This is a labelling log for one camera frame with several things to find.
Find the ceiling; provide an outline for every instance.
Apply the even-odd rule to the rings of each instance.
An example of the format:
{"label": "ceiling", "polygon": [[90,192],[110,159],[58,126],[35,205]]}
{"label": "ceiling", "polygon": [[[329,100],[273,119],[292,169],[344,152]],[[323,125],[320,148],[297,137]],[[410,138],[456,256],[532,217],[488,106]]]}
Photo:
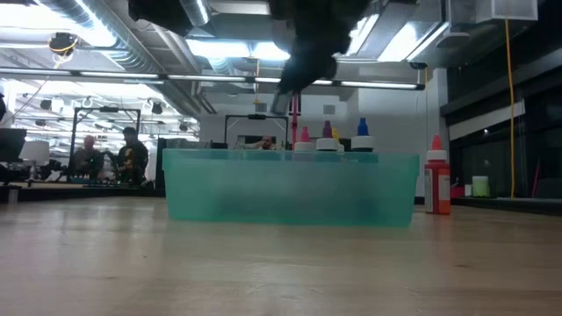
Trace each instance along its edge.
{"label": "ceiling", "polygon": [[[426,62],[431,67],[456,67],[477,60],[503,40],[497,35],[500,20],[478,22],[474,18],[477,16],[476,4],[482,1],[486,0],[452,0],[454,14],[451,22],[471,34],[471,46],[442,49],[437,48],[436,43],[448,25],[445,23],[446,15],[443,15],[446,8],[444,0],[423,0],[414,5],[396,0],[373,0],[364,14],[365,18],[351,34],[353,40],[359,42],[357,51],[338,57],[336,79],[417,83],[421,77],[408,65],[408,60]],[[63,18],[43,6],[2,2],[5,1],[0,0],[0,67],[53,68],[56,65],[59,69],[131,72],[115,56],[134,49],[143,58],[141,66],[149,65],[139,68],[145,69],[142,71],[152,69],[150,72],[216,75],[218,68],[214,63],[217,62],[216,57],[220,57],[231,65],[227,67],[231,73],[222,75],[259,73],[259,76],[280,77],[288,57],[273,45],[276,39],[273,34],[277,31],[272,30],[277,26],[267,15],[265,1],[208,0],[213,8],[211,21],[191,30],[186,39],[145,20],[133,21],[129,16],[127,0],[82,0],[80,5],[85,5],[92,12],[88,15],[95,22],[92,29],[84,28],[72,17]],[[513,32],[522,32],[530,23],[532,21],[515,22]],[[104,36],[94,36],[96,34],[92,30]],[[61,57],[53,54],[47,46],[56,32],[72,32],[81,39],[72,58],[63,63],[60,62]],[[218,44],[225,48],[220,49],[216,46]],[[210,45],[215,45],[214,49],[209,49]],[[256,55],[261,57],[259,63],[246,58]],[[73,79],[73,82],[50,81],[42,85],[43,80],[35,79],[5,75],[0,84],[11,91],[12,111],[24,108],[17,114],[16,124],[33,130],[32,134],[37,137],[52,138],[54,131],[61,132],[58,136],[65,140],[62,145],[57,144],[61,150],[66,149],[64,144],[72,127],[68,121],[73,107],[81,105],[84,100],[91,101],[92,107],[110,105],[141,110],[141,119],[145,121],[141,127],[141,133],[145,134],[143,137],[160,132],[170,134],[170,137],[196,140],[196,122],[200,116],[238,112],[241,106],[247,106],[250,100],[255,99],[256,93],[267,96],[263,97],[264,100],[271,99],[276,88],[273,84],[249,83],[174,83],[173,87],[169,83],[123,81],[103,84],[78,82],[79,79]],[[30,97],[35,92],[36,98]],[[351,88],[309,87],[303,94],[334,97],[339,102],[346,102],[353,92]],[[40,108],[43,99],[53,98],[56,98],[57,104],[64,103],[61,111]],[[161,115],[152,114],[150,108],[153,103],[162,103]],[[129,122],[131,119],[121,112],[94,115],[97,117],[94,120],[112,120],[114,127],[96,128],[93,127],[94,120],[85,118],[78,126],[81,133],[115,133],[118,138],[119,129],[132,124]],[[45,119],[46,125],[39,128],[37,118]],[[186,133],[178,130],[180,122],[190,122]]]}

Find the translucent plastic bin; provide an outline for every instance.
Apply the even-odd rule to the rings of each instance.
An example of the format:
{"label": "translucent plastic bin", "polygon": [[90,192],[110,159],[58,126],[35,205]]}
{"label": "translucent plastic bin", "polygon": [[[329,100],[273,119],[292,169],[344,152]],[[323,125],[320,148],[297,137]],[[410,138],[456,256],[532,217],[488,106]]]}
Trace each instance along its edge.
{"label": "translucent plastic bin", "polygon": [[407,226],[417,154],[165,149],[172,219]]}

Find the red bottle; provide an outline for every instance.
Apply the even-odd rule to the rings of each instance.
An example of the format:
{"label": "red bottle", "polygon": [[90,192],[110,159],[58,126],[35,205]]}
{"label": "red bottle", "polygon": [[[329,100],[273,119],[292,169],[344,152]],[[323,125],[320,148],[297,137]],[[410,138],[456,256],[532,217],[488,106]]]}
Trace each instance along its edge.
{"label": "red bottle", "polygon": [[450,165],[439,135],[433,138],[425,165],[425,207],[429,214],[450,214]]}

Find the table surface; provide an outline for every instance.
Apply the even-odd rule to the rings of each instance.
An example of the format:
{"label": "table surface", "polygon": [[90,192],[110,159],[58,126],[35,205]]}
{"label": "table surface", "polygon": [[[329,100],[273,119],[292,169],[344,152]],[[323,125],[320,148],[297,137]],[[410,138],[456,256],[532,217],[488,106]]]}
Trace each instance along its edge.
{"label": "table surface", "polygon": [[148,197],[0,205],[3,316],[531,314],[562,314],[561,218],[454,207],[397,229],[176,222]]}

